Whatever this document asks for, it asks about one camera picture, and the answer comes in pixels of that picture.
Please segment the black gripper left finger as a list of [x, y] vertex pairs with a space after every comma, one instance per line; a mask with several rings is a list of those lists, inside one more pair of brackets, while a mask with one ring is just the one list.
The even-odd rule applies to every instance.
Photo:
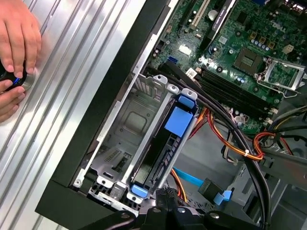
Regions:
[[140, 209], [138, 216], [130, 211], [117, 211], [84, 227], [83, 230], [166, 230], [167, 192], [156, 190], [155, 206]]

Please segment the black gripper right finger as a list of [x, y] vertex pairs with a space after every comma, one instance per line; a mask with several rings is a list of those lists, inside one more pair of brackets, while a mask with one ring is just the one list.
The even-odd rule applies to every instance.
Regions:
[[204, 215], [188, 206], [182, 206], [174, 189], [167, 190], [169, 230], [259, 230], [260, 227], [240, 220], [220, 211], [210, 211]]

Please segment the person's right hand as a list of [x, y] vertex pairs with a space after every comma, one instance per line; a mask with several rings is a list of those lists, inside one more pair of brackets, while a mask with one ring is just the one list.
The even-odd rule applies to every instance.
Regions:
[[25, 98], [25, 89], [21, 86], [7, 90], [12, 86], [11, 80], [0, 82], [0, 122], [8, 120], [19, 108], [19, 103]]

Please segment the person's left hand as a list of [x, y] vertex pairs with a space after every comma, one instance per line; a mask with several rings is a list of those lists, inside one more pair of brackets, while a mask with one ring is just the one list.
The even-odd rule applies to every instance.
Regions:
[[0, 60], [17, 78], [33, 74], [41, 50], [41, 33], [35, 16], [21, 0], [0, 2]]

